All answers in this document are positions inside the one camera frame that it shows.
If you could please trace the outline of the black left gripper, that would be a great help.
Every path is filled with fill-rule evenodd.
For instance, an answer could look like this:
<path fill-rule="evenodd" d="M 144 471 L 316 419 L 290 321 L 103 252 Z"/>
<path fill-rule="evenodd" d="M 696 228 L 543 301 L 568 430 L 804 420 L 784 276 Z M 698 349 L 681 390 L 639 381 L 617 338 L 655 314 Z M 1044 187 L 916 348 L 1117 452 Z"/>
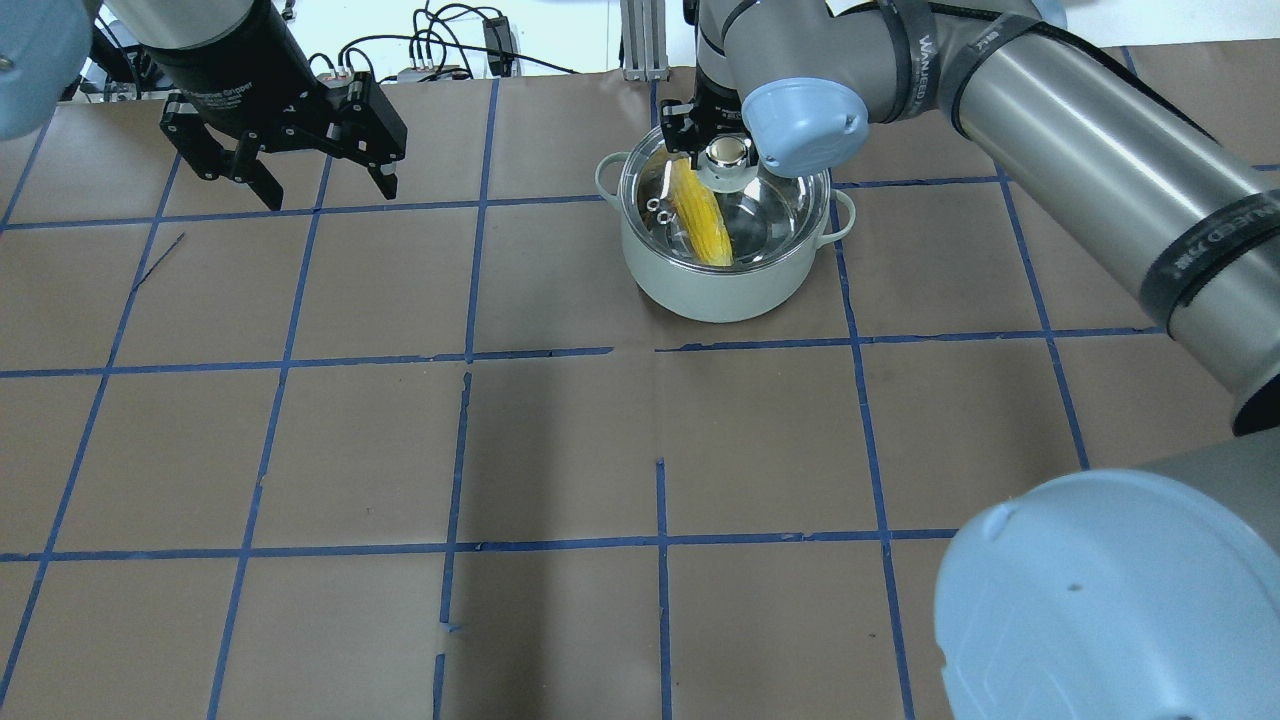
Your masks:
<path fill-rule="evenodd" d="M 398 197 L 396 164 L 406 155 L 407 128 L 367 72 L 321 81 L 311 70 L 279 12 L 270 1 L 200 1 L 204 12 L 228 10 L 191 41 L 157 41 L 151 59 L 178 92 L 161 132 L 192 167 L 229 167 L 270 211 L 282 209 L 284 191 L 259 159 L 260 152 L 316 149 L 367 167 L 387 200 Z M 216 129 L 237 142 L 236 151 L 212 137 Z"/>

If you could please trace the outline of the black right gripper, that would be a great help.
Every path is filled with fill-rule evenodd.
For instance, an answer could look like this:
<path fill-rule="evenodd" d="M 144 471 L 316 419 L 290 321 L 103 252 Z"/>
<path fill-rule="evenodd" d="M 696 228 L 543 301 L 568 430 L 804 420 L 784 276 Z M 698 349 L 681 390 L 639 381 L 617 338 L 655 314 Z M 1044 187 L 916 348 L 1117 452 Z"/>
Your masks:
<path fill-rule="evenodd" d="M 721 137 L 736 137 L 744 156 L 751 159 L 751 141 L 742 119 L 742 101 L 736 88 L 707 76 L 691 76 L 687 97 L 660 97 L 660 136 L 669 155 L 690 158 Z"/>

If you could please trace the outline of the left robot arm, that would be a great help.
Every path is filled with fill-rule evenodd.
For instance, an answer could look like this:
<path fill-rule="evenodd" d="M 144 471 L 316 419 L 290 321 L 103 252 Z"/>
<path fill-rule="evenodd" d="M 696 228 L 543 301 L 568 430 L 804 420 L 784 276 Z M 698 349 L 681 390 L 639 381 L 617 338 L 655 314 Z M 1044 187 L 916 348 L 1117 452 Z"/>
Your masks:
<path fill-rule="evenodd" d="M 96 24 L 97 1 L 3 4 L 3 137 L 41 127 L 97 46 L 141 73 L 127 47 Z M 262 163 L 274 152 L 315 150 L 362 167 L 385 199 L 407 127 L 367 70 L 317 76 L 270 1 L 110 1 L 136 47 L 172 82 L 159 122 L 164 137 L 204 181 L 227 178 L 270 210 L 284 191 Z"/>

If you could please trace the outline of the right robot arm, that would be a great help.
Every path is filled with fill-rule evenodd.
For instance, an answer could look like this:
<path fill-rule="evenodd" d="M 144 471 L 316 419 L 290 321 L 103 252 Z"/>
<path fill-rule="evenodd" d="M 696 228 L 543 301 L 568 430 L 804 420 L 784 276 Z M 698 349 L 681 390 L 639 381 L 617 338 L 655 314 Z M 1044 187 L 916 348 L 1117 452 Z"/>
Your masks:
<path fill-rule="evenodd" d="M 1055 477 L 1229 436 L 1230 400 L 1010 174 L 887 131 L 852 233 L 768 332 L 650 310 L 666 703 L 677 719 L 948 719 L 952 532 Z"/>

